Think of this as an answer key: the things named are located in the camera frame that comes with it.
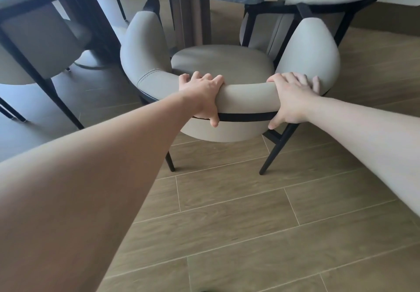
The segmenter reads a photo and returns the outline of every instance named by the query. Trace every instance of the right arm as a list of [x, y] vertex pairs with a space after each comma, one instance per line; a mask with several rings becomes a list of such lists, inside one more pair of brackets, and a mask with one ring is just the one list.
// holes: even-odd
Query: right arm
[[320, 97], [300, 74], [273, 77], [281, 109], [270, 128], [283, 121], [318, 126], [420, 215], [420, 118]]

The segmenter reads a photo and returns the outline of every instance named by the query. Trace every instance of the baseboard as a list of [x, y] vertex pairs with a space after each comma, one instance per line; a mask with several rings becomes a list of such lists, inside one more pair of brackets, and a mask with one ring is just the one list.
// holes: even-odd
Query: baseboard
[[351, 26], [420, 36], [420, 6], [376, 2], [361, 10]]

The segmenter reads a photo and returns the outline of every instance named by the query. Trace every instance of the left hand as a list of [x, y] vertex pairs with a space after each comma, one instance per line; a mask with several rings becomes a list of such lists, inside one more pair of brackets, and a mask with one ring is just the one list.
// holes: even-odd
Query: left hand
[[220, 87], [225, 81], [223, 76], [218, 75], [213, 78], [210, 73], [202, 76], [196, 71], [192, 75], [191, 80], [188, 81], [188, 79], [188, 74], [179, 76], [179, 90], [183, 91], [183, 93], [197, 103], [195, 117], [210, 119], [210, 124], [213, 127], [217, 127], [220, 120], [215, 99]]

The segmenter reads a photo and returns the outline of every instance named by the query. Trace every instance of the forearm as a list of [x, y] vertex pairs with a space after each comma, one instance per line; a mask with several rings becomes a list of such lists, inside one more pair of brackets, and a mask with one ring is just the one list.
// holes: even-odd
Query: forearm
[[420, 119], [314, 98], [307, 119], [325, 130], [420, 215]]
[[174, 94], [0, 164], [0, 290], [94, 291], [196, 112]]

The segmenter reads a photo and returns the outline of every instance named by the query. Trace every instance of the hand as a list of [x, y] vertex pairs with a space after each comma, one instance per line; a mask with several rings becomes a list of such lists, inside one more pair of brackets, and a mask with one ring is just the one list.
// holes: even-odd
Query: hand
[[199, 119], [210, 119], [210, 124], [213, 127], [217, 127], [220, 120], [215, 99], [220, 87], [225, 81], [223, 76], [218, 75], [213, 78], [209, 73], [202, 76], [196, 71], [189, 82], [188, 79], [188, 74], [179, 76], [179, 90], [184, 91], [197, 103], [198, 107], [195, 117]]
[[304, 74], [289, 72], [275, 74], [267, 82], [274, 82], [280, 98], [280, 110], [270, 121], [269, 129], [275, 129], [283, 122], [302, 123], [307, 121], [306, 113], [311, 102], [319, 96], [319, 77], [312, 79], [312, 86]]

